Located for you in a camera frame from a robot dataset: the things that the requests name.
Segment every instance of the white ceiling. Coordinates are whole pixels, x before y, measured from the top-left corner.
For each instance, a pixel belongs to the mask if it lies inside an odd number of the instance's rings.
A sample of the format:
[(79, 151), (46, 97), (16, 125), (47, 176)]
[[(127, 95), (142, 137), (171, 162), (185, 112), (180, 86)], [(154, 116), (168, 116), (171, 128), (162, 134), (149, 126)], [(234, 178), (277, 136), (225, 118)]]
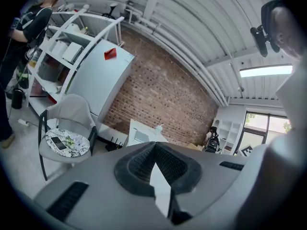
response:
[[(281, 52), (269, 52), (266, 58), (261, 57), (249, 32), (252, 26), (261, 24), (261, 7), (270, 0), (130, 1), (143, 13), (143, 18), (158, 25), (168, 36), (158, 30), (150, 33), (148, 29), (143, 34), (177, 57), (219, 105), (227, 105), (228, 97), (230, 103), (280, 105), (275, 92), (285, 76), (241, 79), (239, 75), (243, 68), (291, 63)], [(90, 0), (65, 2), (74, 3), (78, 8)], [(237, 91), (240, 84), (245, 89), (242, 95)]]

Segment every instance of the black shirt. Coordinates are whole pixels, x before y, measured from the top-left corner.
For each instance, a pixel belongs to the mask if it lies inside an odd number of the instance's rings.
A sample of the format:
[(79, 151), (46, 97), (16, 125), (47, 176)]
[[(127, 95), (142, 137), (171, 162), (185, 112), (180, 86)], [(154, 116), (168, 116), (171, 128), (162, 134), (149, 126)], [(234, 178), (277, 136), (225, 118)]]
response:
[[(32, 6), (25, 14), (21, 15), (21, 19), (19, 24), (17, 25), (16, 29), (23, 31), (25, 38), (28, 42), (31, 42), (35, 39), (42, 30), (48, 25), (49, 19), (52, 15), (51, 8), (43, 8), (40, 5)], [(28, 23), (30, 20), (33, 20), (26, 28), (23, 29), (23, 26)], [(10, 38), (6, 39), (5, 44), (9, 45)], [(28, 50), (27, 43), (22, 43), (15, 41), (14, 39), (11, 40), (9, 50), (7, 53), (7, 57), (10, 58), (13, 55), (16, 57), (22, 56)]]

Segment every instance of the white shelving unit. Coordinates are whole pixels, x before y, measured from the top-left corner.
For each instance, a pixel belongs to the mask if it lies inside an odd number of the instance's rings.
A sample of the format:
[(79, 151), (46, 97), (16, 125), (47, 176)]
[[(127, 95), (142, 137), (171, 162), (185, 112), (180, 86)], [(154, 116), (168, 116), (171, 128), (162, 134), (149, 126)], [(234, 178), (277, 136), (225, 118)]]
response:
[(241, 124), (227, 120), (215, 119), (212, 126), (217, 127), (220, 147), (223, 149), (222, 154), (233, 155), (236, 149), (235, 146), (240, 137)]
[[(100, 42), (101, 40), (109, 41), (108, 36), (113, 35), (111, 41), (115, 40), (117, 46), (123, 45), (120, 35), (120, 22), (123, 21), (124, 17), (120, 17), (117, 20), (111, 20), (106, 17), (85, 13), (86, 9), (81, 9), (78, 12), (54, 12), (51, 16), (50, 21), (55, 25), (49, 25), (47, 31), (47, 37), (49, 37), (49, 40), (44, 41), (44, 43), (42, 43), (42, 45), (39, 47), (42, 53), (40, 54), (35, 67), (33, 68), (28, 65), (31, 77), (26, 95), (26, 104), (28, 105), (30, 103), (30, 105), (33, 107), (33, 109), (38, 115), (41, 115), (41, 113), (45, 111), (47, 107), (53, 105), (54, 103), (46, 96), (38, 97), (36, 94), (33, 96), (31, 95), (31, 90), (35, 79), (43, 87), (43, 89), (48, 92), (48, 94), (56, 102), (58, 102), (63, 98), (63, 96), (65, 96), (67, 87), (69, 86), (69, 83), (72, 80), (72, 77), (74, 76), (75, 72), (78, 70), (80, 63), (86, 58), (86, 56), (91, 52), (91, 50), (98, 42)], [(58, 18), (61, 19), (61, 22), (59, 23), (59, 25), (56, 25), (56, 21), (58, 21)], [(86, 35), (79, 32), (67, 30), (66, 28), (71, 23), (77, 23), (79, 24), (79, 27), (87, 26), (89, 28), (97, 28), (97, 25), (100, 25), (100, 27), (98, 28), (100, 28), (101, 31), (97, 31), (97, 29), (95, 29), (92, 30), (91, 35)], [(51, 52), (56, 40), (60, 39), (75, 42), (84, 47), (84, 50), (78, 56), (74, 64), (67, 62), (63, 58), (56, 56)], [(56, 92), (56, 84), (54, 82), (44, 80), (38, 75), (38, 70), (42, 65), (43, 61), (46, 60), (46, 56), (54, 58), (57, 62), (59, 62), (59, 65), (62, 64), (69, 69), (69, 73), (62, 85), (60, 92)], [(50, 128), (55, 128), (57, 126), (57, 121), (49, 120), (47, 124)]]

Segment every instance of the window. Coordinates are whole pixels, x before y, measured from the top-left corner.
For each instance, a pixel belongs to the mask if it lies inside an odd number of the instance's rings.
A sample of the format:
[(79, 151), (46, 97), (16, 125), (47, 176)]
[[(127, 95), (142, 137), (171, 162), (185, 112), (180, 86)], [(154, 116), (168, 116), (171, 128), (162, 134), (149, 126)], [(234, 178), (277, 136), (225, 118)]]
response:
[(254, 148), (269, 144), (275, 137), (286, 134), (290, 129), (291, 124), (286, 117), (247, 112), (235, 153), (249, 145)]

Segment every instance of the black mesh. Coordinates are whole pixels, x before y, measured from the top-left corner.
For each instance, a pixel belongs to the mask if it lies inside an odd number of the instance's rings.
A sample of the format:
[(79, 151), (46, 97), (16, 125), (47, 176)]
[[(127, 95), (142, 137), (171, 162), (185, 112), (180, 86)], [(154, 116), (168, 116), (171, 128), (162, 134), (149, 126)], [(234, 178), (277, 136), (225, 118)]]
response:
[(201, 166), (195, 160), (159, 142), (151, 142), (121, 158), (114, 174), (132, 194), (154, 196), (149, 181), (155, 163), (175, 194), (190, 192), (201, 178)]

